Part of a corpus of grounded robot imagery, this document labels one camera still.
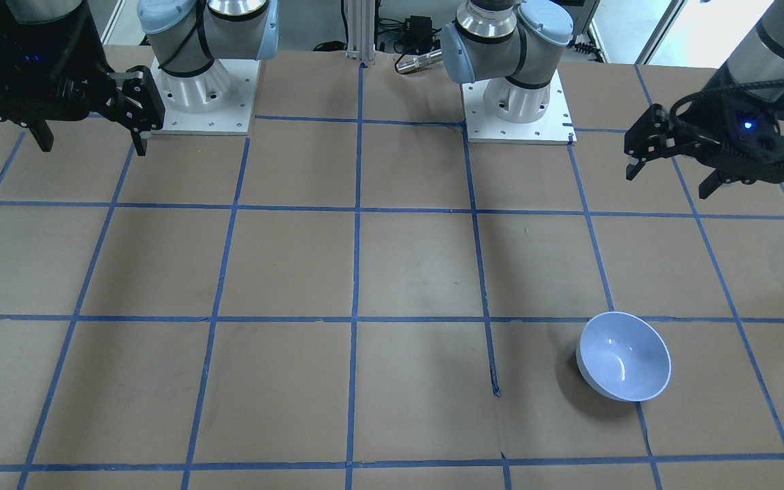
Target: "light blue joint cover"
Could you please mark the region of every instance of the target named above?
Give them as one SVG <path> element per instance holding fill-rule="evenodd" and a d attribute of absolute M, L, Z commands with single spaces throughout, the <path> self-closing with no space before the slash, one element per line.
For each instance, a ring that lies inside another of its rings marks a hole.
<path fill-rule="evenodd" d="M 573 19 L 570 14 L 550 0 L 523 2 L 519 6 L 519 16 L 536 35 L 555 46 L 568 46 L 573 38 Z"/>
<path fill-rule="evenodd" d="M 271 59 L 277 56 L 277 43 L 280 40 L 280 31 L 277 29 L 277 0 L 268 0 L 268 3 L 265 32 L 262 34 L 256 59 Z"/>
<path fill-rule="evenodd" d="M 444 25 L 441 32 L 441 48 L 444 50 L 444 65 L 449 77 L 457 84 L 472 84 L 476 81 L 474 66 L 470 64 L 468 50 L 464 47 L 461 34 L 453 22 Z"/>
<path fill-rule="evenodd" d="M 196 0 L 139 0 L 137 18 L 144 34 L 159 34 L 189 15 Z"/>

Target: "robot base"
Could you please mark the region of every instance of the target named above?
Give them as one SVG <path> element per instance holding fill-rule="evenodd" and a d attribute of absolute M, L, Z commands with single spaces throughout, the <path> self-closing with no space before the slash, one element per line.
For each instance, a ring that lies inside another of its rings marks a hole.
<path fill-rule="evenodd" d="M 489 81 L 482 80 L 461 86 L 468 140 L 475 143 L 519 143 L 526 145 L 567 145 L 576 142 L 570 121 L 570 110 L 561 86 L 558 71 L 551 81 L 553 98 L 542 118 L 532 123 L 517 124 L 498 118 L 486 110 L 483 93 Z"/>
<path fill-rule="evenodd" d="M 209 112 L 184 112 L 175 108 L 165 93 L 165 124 L 156 134 L 246 135 L 252 120 L 252 107 L 259 81 L 259 62 L 254 59 L 222 59 L 231 75 L 231 93 L 218 100 L 218 108 Z M 159 60 L 150 66 L 153 77 L 159 77 Z"/>

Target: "bowl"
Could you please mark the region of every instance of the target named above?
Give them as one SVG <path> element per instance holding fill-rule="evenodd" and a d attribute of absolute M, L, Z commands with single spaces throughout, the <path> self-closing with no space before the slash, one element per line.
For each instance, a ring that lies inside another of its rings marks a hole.
<path fill-rule="evenodd" d="M 633 314 L 609 311 L 586 323 L 576 345 L 585 381 L 613 400 L 642 402 L 670 382 L 671 362 L 662 336 Z"/>

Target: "power adapter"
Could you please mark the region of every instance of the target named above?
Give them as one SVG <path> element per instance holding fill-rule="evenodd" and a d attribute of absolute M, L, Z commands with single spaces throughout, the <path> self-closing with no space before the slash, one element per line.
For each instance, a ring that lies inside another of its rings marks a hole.
<path fill-rule="evenodd" d="M 404 19 L 404 36 L 402 36 L 404 54 L 425 54 L 434 46 L 434 28 L 431 18 L 426 16 L 409 16 Z"/>

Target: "cable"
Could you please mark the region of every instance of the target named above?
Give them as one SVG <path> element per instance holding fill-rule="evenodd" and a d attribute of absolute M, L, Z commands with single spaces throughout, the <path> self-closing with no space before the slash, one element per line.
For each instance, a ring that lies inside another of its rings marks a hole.
<path fill-rule="evenodd" d="M 343 38 L 346 45 L 349 46 L 349 24 L 346 23 L 346 6 L 344 1 L 340 0 L 340 19 L 343 20 Z"/>
<path fill-rule="evenodd" d="M 695 133 L 695 127 L 683 120 L 679 120 L 676 114 L 676 112 L 679 110 L 679 108 L 681 108 L 682 105 L 685 105 L 686 103 L 689 102 L 693 102 L 694 100 L 706 99 L 706 97 L 710 97 L 711 95 L 715 95 L 716 93 L 747 92 L 749 90 L 762 90 L 768 88 L 784 88 L 784 78 L 778 78 L 778 80 L 765 80 L 762 82 L 749 82 L 746 84 L 732 84 L 731 86 L 710 88 L 710 89 L 702 90 L 700 92 L 691 93 L 685 97 L 682 97 L 682 99 L 677 100 L 676 103 L 673 103 L 673 106 L 670 108 L 670 120 L 673 123 L 673 125 L 676 125 L 676 127 Z"/>
<path fill-rule="evenodd" d="M 204 13 L 205 4 L 206 4 L 206 0 L 199 0 L 199 2 L 195 4 L 195 8 L 201 9 L 200 12 Z M 174 61 L 174 59 L 176 59 L 178 55 L 180 55 L 180 52 L 183 51 L 183 48 L 186 46 L 186 43 L 188 43 L 189 40 L 193 38 L 193 35 L 195 35 L 195 32 L 198 31 L 198 28 L 199 28 L 199 18 L 197 12 L 196 18 L 193 21 L 193 27 L 190 28 L 189 32 L 186 34 L 186 37 L 183 38 L 183 41 L 180 41 L 180 44 L 177 45 L 177 48 L 174 50 L 174 53 L 172 53 L 171 56 L 169 56 L 168 59 L 165 60 L 164 63 L 159 64 L 159 69 L 165 69 L 166 66 L 171 64 L 171 62 Z"/>

